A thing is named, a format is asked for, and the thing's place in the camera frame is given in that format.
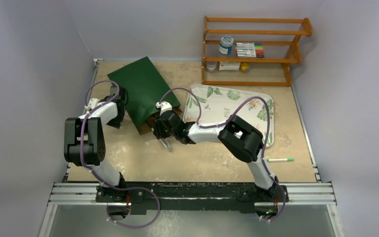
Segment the small clear jar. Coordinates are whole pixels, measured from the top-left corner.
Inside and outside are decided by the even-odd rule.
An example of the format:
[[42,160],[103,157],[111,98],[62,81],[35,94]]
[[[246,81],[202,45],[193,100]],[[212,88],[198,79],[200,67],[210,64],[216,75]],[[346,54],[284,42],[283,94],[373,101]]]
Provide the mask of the small clear jar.
[[213,61],[206,62],[206,70],[208,72],[213,72],[215,71],[216,68],[217,68],[217,62],[213,62]]

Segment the leaf pattern tray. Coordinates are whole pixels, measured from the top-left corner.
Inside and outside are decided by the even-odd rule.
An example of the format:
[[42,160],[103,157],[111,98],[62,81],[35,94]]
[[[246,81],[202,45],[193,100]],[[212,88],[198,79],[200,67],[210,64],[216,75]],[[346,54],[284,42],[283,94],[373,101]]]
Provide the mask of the leaf pattern tray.
[[269,122],[270,129],[266,146],[270,147],[273,144],[274,100],[269,95],[202,84],[195,84],[190,90],[201,104],[200,123],[222,122],[229,118],[246,99],[252,96],[262,97],[268,105],[269,116],[267,115],[263,101],[260,99],[253,99],[247,102],[236,115],[250,123],[263,135],[266,135],[267,123]]

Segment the small white box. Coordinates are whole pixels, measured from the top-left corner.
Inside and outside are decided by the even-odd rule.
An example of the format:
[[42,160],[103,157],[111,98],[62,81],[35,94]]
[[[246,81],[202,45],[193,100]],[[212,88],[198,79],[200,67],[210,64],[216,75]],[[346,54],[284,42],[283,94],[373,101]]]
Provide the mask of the small white box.
[[240,68],[240,62],[219,62],[219,71],[238,71]]

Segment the yellow small object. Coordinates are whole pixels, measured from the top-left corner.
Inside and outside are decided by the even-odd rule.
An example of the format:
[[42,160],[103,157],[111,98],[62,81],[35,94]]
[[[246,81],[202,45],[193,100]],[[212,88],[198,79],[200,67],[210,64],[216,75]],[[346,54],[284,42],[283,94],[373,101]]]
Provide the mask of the yellow small object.
[[243,72],[248,72],[248,71],[250,71],[251,68],[250,68],[250,65],[248,63],[243,62],[240,64],[240,69]]

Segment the metal tongs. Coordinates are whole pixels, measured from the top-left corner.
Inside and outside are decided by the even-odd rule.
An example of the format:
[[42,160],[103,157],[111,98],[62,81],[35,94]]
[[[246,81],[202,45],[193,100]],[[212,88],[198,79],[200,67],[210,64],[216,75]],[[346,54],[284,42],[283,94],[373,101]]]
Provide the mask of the metal tongs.
[[172,151],[172,146],[171,146],[168,138],[160,138],[159,141],[167,149],[168,152]]

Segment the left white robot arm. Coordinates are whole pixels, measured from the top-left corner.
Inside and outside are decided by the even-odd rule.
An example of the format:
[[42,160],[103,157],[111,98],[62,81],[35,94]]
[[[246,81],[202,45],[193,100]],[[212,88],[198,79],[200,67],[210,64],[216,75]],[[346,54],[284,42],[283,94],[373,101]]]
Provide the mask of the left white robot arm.
[[103,126],[119,129],[127,103],[127,90],[113,85],[108,96],[101,100],[91,98],[85,104],[85,114],[65,121],[65,160],[92,173],[100,183],[100,192],[108,191],[116,202],[125,200],[128,191],[123,175],[105,159]]

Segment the orange wooden shelf rack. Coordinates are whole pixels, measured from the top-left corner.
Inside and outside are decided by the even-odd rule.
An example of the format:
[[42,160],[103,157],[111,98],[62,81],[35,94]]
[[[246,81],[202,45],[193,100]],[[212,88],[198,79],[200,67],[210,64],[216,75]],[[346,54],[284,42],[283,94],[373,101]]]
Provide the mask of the orange wooden shelf rack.
[[[211,22],[220,23],[270,23],[270,24],[299,24],[299,29],[289,30],[237,30],[237,29],[213,29],[209,28]],[[299,64],[303,58],[300,52],[301,37],[310,37],[313,27],[309,18],[304,19],[277,19],[277,18],[225,18],[225,17],[204,17],[201,83],[205,85],[236,85],[236,86],[291,86],[292,77],[290,68],[292,64]],[[233,40],[230,43],[220,40],[207,39],[208,35],[216,34],[226,36],[233,35],[261,35],[261,36],[293,36],[292,41],[255,41],[255,40]],[[232,52],[231,57],[210,57],[207,56],[206,47],[208,44],[218,44],[220,48],[227,50],[227,56]],[[287,52],[283,58],[269,58],[265,56],[264,46],[286,46]],[[269,63],[281,64],[284,73],[284,82],[251,82],[251,81],[210,81],[205,78],[207,62],[239,62],[239,63]]]

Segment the white jar blue lid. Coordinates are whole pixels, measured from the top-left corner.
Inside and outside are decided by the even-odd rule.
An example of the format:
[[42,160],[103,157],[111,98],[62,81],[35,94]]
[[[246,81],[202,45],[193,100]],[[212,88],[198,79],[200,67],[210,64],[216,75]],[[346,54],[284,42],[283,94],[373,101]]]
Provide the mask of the white jar blue lid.
[[232,36],[222,36],[220,39],[219,52],[223,55],[228,55],[231,53],[234,44],[234,39]]

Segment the green paper bag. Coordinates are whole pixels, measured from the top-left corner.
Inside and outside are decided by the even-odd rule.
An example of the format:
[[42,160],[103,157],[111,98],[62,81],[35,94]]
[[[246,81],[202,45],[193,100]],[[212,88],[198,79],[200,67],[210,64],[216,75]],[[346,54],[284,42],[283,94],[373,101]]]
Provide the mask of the green paper bag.
[[126,111],[140,135],[151,132],[159,116],[155,104],[170,90],[149,57],[141,58],[108,74],[108,78],[127,90]]

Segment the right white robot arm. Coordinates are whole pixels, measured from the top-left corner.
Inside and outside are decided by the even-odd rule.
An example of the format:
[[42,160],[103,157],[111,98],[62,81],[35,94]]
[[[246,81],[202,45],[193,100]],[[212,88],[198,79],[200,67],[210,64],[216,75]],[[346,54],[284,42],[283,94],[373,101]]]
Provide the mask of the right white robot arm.
[[276,196],[277,184],[264,159],[263,134],[244,119],[234,116],[224,125],[207,125],[202,128],[195,122],[183,122],[174,111],[166,111],[154,120],[154,135],[169,146],[168,137],[182,144],[214,142],[223,144],[238,160],[246,163],[256,186],[256,195],[264,201]]

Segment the coloured marker pen set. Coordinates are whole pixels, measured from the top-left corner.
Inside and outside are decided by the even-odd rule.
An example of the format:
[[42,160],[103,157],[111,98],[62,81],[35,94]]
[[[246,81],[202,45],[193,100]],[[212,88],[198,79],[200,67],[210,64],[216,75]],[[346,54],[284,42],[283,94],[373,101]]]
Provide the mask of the coloured marker pen set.
[[264,58],[265,52],[262,43],[237,42],[235,52],[238,57]]

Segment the green white marker pen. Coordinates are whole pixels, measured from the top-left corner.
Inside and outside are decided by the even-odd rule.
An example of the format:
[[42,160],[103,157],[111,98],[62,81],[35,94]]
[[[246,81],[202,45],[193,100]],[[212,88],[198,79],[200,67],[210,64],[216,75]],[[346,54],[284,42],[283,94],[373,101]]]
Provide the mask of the green white marker pen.
[[266,159],[267,162],[293,162],[295,159],[294,158],[275,158],[275,159]]

